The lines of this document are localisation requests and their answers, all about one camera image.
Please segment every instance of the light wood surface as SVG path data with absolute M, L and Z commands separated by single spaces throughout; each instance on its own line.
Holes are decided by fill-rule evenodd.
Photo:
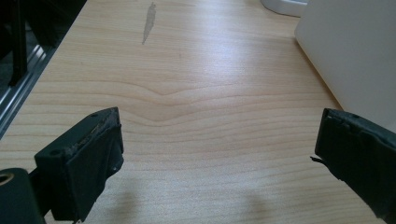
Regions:
M 294 39 L 298 18 L 259 0 L 158 0 L 142 45 L 151 3 L 88 0 L 1 140 L 0 169 L 33 170 L 37 151 L 118 106 L 125 163 L 86 223 L 382 223 L 309 158 L 338 104 Z

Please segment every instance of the black mechanical arm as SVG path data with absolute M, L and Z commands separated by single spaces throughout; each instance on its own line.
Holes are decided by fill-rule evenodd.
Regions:
M 396 133 L 344 111 L 324 109 L 313 161 L 326 165 L 387 223 L 396 223 Z
M 37 168 L 0 171 L 0 222 L 84 221 L 123 164 L 119 110 L 93 113 L 35 154 Z

